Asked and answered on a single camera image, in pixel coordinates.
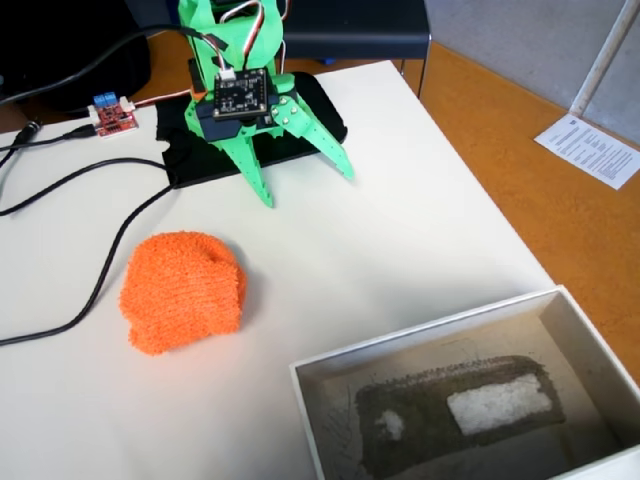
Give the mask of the green gripper black servo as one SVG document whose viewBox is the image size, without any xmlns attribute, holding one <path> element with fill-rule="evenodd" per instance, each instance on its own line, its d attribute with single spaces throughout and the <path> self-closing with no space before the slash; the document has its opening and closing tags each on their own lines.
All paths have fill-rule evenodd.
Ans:
<svg viewBox="0 0 640 480">
<path fill-rule="evenodd" d="M 196 116 L 204 140 L 208 143 L 219 141 L 219 147 L 267 207 L 272 208 L 274 202 L 262 176 L 253 137 L 266 133 L 276 124 L 294 137 L 309 142 L 345 178 L 354 178 L 354 169 L 343 146 L 308 108 L 290 96 L 281 96 L 276 106 L 272 98 L 266 101 L 201 100 L 196 104 Z"/>
</svg>

